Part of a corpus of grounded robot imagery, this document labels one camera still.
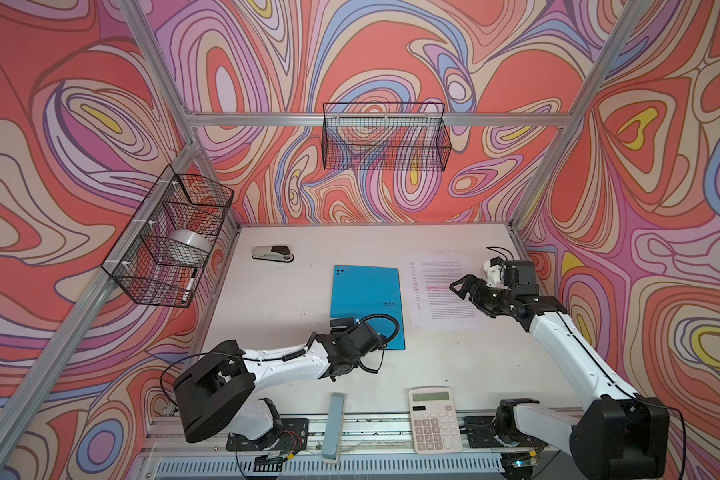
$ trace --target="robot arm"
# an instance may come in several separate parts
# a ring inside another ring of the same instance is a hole
[[[494,258],[485,271],[488,280],[467,275],[451,290],[488,316],[515,318],[563,371],[585,410],[576,419],[530,398],[503,400],[497,436],[536,437],[572,456],[592,479],[662,476],[669,431],[662,402],[640,398],[582,337],[565,307],[540,295],[532,262]]]
[[[367,320],[386,318],[395,328],[389,338]],[[279,416],[268,398],[250,398],[254,391],[279,383],[334,379],[362,367],[361,358],[384,349],[398,334],[397,320],[385,314],[331,320],[331,332],[313,333],[307,343],[278,350],[241,350],[237,341],[214,347],[173,383],[184,436],[200,442],[229,426],[250,440],[268,442],[279,435]]]

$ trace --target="blue folder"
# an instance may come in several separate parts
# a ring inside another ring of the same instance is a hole
[[[331,318],[353,317],[359,320],[371,313],[386,313],[400,322],[400,333],[389,343],[387,349],[405,350],[398,269],[382,266],[334,266]],[[372,319],[368,323],[387,337],[394,331],[394,325],[386,319]]]

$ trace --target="stapler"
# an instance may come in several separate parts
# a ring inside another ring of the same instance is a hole
[[[257,260],[269,260],[271,262],[283,262],[284,264],[293,262],[291,249],[285,245],[254,246],[253,258]]]

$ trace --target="wire mesh basket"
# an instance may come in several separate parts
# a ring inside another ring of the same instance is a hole
[[[134,303],[188,307],[232,196],[212,179],[174,174],[134,242],[114,267],[102,267]]]
[[[329,102],[322,106],[327,170],[445,170],[451,138],[438,102]]]

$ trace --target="roll of tape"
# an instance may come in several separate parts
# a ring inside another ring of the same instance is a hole
[[[192,230],[174,230],[171,235],[168,236],[172,240],[181,244],[189,245],[203,252],[211,252],[211,244],[206,238],[197,232]],[[192,255],[186,254],[186,249],[183,249],[181,245],[176,245],[173,242],[168,242],[165,248],[165,254],[170,256],[174,261],[180,264],[193,265],[196,263],[196,258]]]

